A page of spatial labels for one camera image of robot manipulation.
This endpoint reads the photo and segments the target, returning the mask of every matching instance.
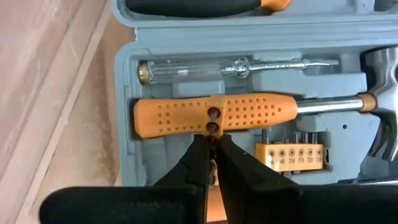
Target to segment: hammer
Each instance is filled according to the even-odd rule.
[[[296,101],[275,93],[210,96],[191,99],[141,99],[135,101],[134,131],[142,138],[166,134],[207,132],[212,102],[220,110],[219,130],[265,128],[291,121],[298,115],[326,112],[360,111],[380,116],[390,126],[383,159],[392,161],[398,150],[398,47],[376,49],[363,53],[364,65],[371,68],[376,84],[368,93],[342,98]]]
[[[297,102],[297,114],[333,111],[372,112],[389,126],[387,146],[382,158],[393,161],[398,153],[398,47],[386,47],[363,53],[364,68],[375,76],[376,84],[368,93],[340,99],[303,100]]]

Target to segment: screwdriver bit set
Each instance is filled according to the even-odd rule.
[[[195,133],[230,134],[298,184],[398,175],[368,155],[381,117],[363,57],[398,45],[395,13],[366,0],[295,0],[272,16],[180,19],[140,14],[131,10],[139,1],[128,2],[112,5],[136,32],[115,59],[124,185],[156,183]]]

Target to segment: hammer head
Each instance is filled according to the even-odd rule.
[[[390,127],[382,158],[393,161],[398,153],[398,47],[370,51],[364,57],[365,66],[371,68],[376,76],[376,84],[369,90],[377,100],[374,113]]]

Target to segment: hammer handle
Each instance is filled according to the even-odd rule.
[[[205,132],[208,97],[183,100],[142,99],[134,105],[134,128],[142,138]],[[264,128],[293,120],[297,104],[291,96],[273,93],[228,95],[224,130]]]

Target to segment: tool kit case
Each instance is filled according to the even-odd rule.
[[[258,92],[283,93],[298,100],[354,96],[368,90],[361,52],[398,45],[398,8],[389,1],[292,0],[284,11],[272,15],[256,10],[216,19],[180,19],[136,14],[124,0],[114,0],[113,12],[120,23],[136,31],[136,41],[125,45],[115,59],[121,174],[126,186],[156,183],[182,157],[194,135],[138,137],[132,120],[138,99]],[[271,62],[324,58],[338,60],[339,65],[266,70],[244,79],[208,82],[143,85],[139,79],[141,61],[240,56]],[[318,133],[318,142],[327,148],[329,169],[291,175],[298,184],[378,179],[397,172],[393,163],[367,156],[379,123],[378,116],[356,111],[305,115],[272,126],[269,137],[283,142],[297,131]],[[226,133],[252,155],[255,144],[262,142],[261,129]]]

